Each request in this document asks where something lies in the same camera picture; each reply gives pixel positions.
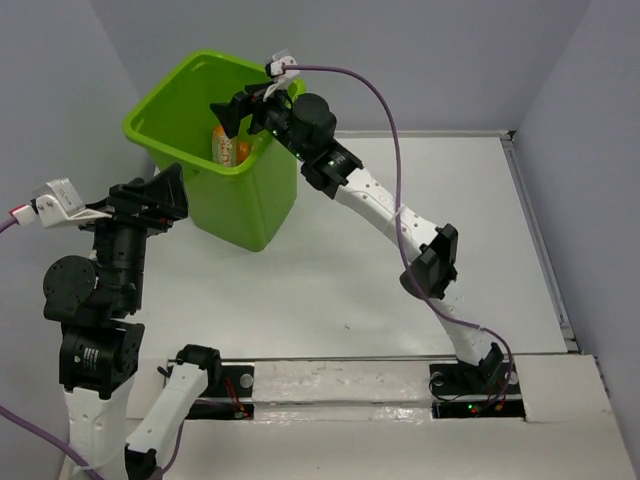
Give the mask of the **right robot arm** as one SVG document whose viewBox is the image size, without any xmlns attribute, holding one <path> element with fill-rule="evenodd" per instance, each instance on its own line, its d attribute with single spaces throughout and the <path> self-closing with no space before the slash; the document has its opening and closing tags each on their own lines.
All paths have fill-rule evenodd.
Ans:
<svg viewBox="0 0 640 480">
<path fill-rule="evenodd" d="M 457 229 L 423 219 L 375 180 L 336 140 L 337 119 L 322 97 L 307 93 L 291 99 L 282 90 L 252 85 L 210 109 L 231 138 L 244 118 L 250 133 L 268 132 L 300 161 L 301 174 L 314 189 L 364 218 L 398 248 L 402 287 L 427 304 L 454 347 L 457 364 L 444 384 L 462 395 L 505 395 L 513 371 L 510 348 L 497 333 L 458 318 L 456 300 L 448 294 L 457 279 Z"/>
</svg>

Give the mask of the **orange capped orange label bottle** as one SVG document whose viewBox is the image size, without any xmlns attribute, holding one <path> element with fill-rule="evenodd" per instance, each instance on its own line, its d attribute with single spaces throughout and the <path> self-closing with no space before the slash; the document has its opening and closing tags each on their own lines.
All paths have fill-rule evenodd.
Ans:
<svg viewBox="0 0 640 480">
<path fill-rule="evenodd" d="M 237 166 L 235 139 L 229 138 L 221 125 L 215 126 L 212 130 L 211 152 L 214 163 L 230 168 Z"/>
</svg>

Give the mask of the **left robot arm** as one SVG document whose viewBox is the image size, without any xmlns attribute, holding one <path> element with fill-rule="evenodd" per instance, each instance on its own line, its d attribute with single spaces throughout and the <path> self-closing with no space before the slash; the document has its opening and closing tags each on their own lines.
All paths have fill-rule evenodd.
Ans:
<svg viewBox="0 0 640 480">
<path fill-rule="evenodd" d="M 191 407 L 221 383 L 222 360 L 213 348 L 187 345 L 176 355 L 166 384 L 133 432 L 127 406 L 139 368 L 145 327 L 131 321 L 142 305 L 147 241 L 188 215 L 180 165 L 153 178 L 110 188 L 83 202 L 71 182 L 55 180 L 37 195 L 47 228 L 74 225 L 93 235 L 88 256 L 54 262 L 43 279 L 43 314 L 61 327 L 59 381 L 69 414 L 71 478 L 158 479 L 161 458 Z"/>
</svg>

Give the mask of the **small orange juice bottle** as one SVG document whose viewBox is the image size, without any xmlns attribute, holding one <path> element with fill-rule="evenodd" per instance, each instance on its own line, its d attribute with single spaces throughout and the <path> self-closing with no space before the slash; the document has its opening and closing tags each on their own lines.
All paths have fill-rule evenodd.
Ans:
<svg viewBox="0 0 640 480">
<path fill-rule="evenodd" d="M 252 146 L 245 141 L 236 144 L 236 164 L 241 165 L 251 154 Z"/>
</svg>

